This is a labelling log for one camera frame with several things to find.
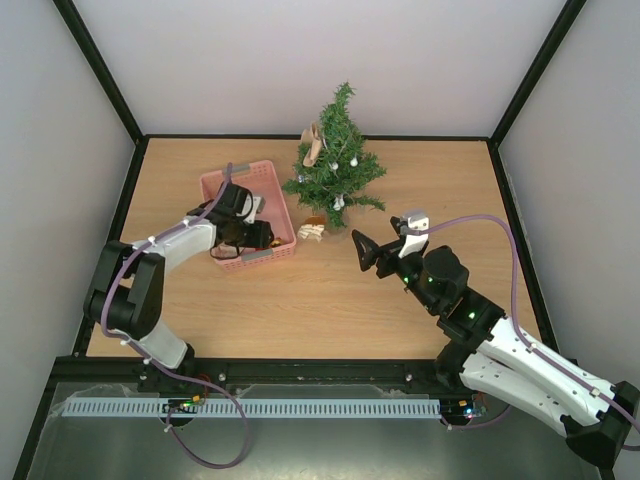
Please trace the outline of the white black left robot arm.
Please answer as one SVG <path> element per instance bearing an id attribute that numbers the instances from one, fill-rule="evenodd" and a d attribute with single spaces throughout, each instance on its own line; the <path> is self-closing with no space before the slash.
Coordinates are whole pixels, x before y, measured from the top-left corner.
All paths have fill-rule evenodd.
<path id="1" fill-rule="evenodd" d="M 84 315 L 144 359 L 179 369 L 189 345 L 161 319 L 165 278 L 191 257 L 220 245 L 238 254 L 268 247 L 274 239 L 271 225 L 257 218 L 265 204 L 263 197 L 225 180 L 214 199 L 168 230 L 132 244 L 108 242 L 84 300 Z"/>

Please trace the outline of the small green christmas tree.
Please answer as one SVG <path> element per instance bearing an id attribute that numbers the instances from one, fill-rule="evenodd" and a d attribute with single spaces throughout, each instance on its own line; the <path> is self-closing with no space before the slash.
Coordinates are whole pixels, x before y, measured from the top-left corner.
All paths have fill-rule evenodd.
<path id="1" fill-rule="evenodd" d="M 316 164 L 310 168 L 302 165 L 308 148 L 299 141 L 293 177 L 282 186 L 284 193 L 297 197 L 299 205 L 335 222 L 346 222 L 346 212 L 352 207 L 386 209 L 383 200 L 366 193 L 387 170 L 378 156 L 365 148 L 366 139 L 351 118 L 349 104 L 354 95 L 348 82 L 336 88 L 332 101 L 314 121 L 319 123 L 325 142 Z"/>

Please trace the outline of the pink perforated plastic basket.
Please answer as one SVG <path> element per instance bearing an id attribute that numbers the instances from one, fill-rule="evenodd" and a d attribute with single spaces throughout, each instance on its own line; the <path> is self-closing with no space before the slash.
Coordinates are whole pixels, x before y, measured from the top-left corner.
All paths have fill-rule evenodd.
<path id="1" fill-rule="evenodd" d="M 200 188 L 203 202 L 191 213 L 199 219 L 194 226 L 198 253 L 209 253 L 227 272 L 275 261 L 294 253 L 293 226 L 272 162 L 263 160 L 205 173 L 200 177 Z M 249 194 L 265 199 L 264 209 L 256 220 L 269 222 L 273 241 L 281 239 L 283 246 L 239 249 L 221 241 L 221 228 L 227 222 L 242 221 L 240 214 Z"/>

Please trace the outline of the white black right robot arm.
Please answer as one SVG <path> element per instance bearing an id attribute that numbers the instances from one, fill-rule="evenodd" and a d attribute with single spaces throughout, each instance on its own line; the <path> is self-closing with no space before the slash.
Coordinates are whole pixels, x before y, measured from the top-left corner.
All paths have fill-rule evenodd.
<path id="1" fill-rule="evenodd" d="M 517 326 L 469 287 L 469 271 L 450 247 L 429 249 L 425 237 L 409 235 L 385 245 L 359 231 L 352 239 L 361 269 L 397 276 L 449 338 L 436 360 L 443 389 L 488 393 L 549 426 L 581 459 L 613 468 L 639 407 L 638 388 L 591 374 Z"/>

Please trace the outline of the beige fabric bow ornament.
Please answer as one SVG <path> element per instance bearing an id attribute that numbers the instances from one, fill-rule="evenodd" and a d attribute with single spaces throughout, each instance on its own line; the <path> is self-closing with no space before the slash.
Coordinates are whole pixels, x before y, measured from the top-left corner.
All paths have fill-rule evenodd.
<path id="1" fill-rule="evenodd" d="M 313 167 L 325 147 L 324 137 L 318 122 L 312 122 L 308 128 L 303 130 L 300 142 L 308 148 L 303 157 L 302 165 L 307 168 Z"/>

